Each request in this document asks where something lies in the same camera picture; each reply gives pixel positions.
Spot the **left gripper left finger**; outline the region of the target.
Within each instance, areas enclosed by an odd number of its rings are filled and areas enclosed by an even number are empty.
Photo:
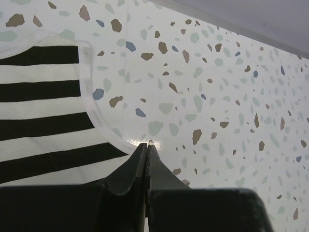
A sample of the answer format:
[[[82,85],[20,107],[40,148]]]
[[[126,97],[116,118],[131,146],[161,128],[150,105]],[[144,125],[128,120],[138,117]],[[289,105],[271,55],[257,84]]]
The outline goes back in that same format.
[[[104,179],[0,189],[3,232],[142,232],[147,144]]]

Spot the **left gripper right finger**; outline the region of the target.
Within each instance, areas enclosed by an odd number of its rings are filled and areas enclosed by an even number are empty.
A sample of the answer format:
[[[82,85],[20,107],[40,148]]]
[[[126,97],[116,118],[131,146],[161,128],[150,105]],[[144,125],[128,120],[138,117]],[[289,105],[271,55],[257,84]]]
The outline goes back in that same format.
[[[265,205],[247,188],[190,188],[147,149],[151,232],[271,232]]]

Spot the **black white striped tank top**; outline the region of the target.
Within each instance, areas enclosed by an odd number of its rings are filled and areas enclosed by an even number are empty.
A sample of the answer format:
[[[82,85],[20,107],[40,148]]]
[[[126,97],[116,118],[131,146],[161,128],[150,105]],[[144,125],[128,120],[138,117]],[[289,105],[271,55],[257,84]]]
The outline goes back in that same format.
[[[83,184],[135,150],[99,113],[91,47],[36,31],[0,48],[0,184]]]

